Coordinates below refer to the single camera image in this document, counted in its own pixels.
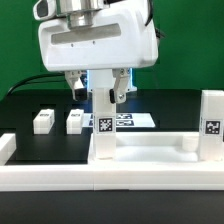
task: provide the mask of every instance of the white pillar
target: white pillar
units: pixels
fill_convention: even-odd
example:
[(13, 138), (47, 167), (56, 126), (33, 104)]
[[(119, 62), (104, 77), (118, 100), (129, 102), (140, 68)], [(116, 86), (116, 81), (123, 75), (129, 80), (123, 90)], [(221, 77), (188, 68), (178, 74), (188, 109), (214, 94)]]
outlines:
[(204, 90), (201, 99), (199, 159), (223, 159), (224, 92)]
[(93, 148), (96, 159), (114, 159), (116, 151), (116, 104), (109, 88), (93, 89)]

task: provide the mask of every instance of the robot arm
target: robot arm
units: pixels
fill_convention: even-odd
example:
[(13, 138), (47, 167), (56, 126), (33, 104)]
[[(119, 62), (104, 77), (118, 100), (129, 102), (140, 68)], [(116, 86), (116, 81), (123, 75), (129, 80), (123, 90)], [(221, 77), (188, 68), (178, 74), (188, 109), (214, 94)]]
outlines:
[(45, 67), (65, 72), (74, 99), (78, 71), (112, 69), (111, 103), (122, 103), (129, 68), (158, 58), (152, 0), (40, 0), (34, 15), (45, 20), (39, 28)]

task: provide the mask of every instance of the black cable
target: black cable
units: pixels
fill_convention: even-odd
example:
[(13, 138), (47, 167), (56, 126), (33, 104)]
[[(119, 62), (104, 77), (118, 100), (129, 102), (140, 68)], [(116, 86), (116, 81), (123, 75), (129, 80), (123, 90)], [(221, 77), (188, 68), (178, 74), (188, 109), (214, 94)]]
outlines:
[(147, 21), (146, 21), (145, 26), (148, 26), (149, 23), (150, 23), (150, 22), (152, 21), (152, 19), (153, 19), (153, 15), (154, 15), (153, 0), (149, 0), (149, 4), (148, 4), (148, 6), (149, 6), (149, 17), (148, 17), (148, 19), (147, 19)]
[(62, 77), (62, 76), (64, 76), (64, 74), (44, 74), (44, 75), (36, 75), (36, 76), (23, 79), (19, 81), (18, 83), (16, 83), (14, 86), (12, 86), (7, 92), (6, 96), (12, 95), (13, 91), (19, 88), (20, 86), (35, 84), (34, 82), (31, 82), (32, 80), (42, 79), (42, 78)]

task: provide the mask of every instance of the small white block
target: small white block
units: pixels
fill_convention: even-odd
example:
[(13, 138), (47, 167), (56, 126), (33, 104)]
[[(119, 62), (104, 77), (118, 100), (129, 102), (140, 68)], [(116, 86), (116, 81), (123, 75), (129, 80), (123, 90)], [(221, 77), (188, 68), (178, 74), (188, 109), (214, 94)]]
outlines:
[(34, 134), (49, 134), (54, 122), (54, 110), (41, 110), (33, 121)]
[(71, 110), (67, 119), (67, 134), (81, 134), (84, 110)]
[(0, 165), (7, 163), (8, 159), (16, 150), (15, 134), (4, 134), (0, 138)]

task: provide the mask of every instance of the white block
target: white block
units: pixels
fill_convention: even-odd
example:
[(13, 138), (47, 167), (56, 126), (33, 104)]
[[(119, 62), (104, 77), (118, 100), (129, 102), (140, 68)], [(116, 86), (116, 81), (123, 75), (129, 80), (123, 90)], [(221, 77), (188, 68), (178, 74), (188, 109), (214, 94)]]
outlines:
[(4, 134), (0, 138), (0, 165), (7, 163), (9, 158), (16, 150), (15, 134)]
[(67, 134), (81, 134), (84, 110), (71, 110), (67, 119)]
[(49, 134), (54, 122), (54, 110), (41, 110), (33, 121), (34, 134)]
[(224, 92), (203, 91), (201, 100), (199, 158), (223, 159)]
[(93, 148), (97, 159), (114, 159), (116, 150), (116, 104), (109, 89), (93, 90)]

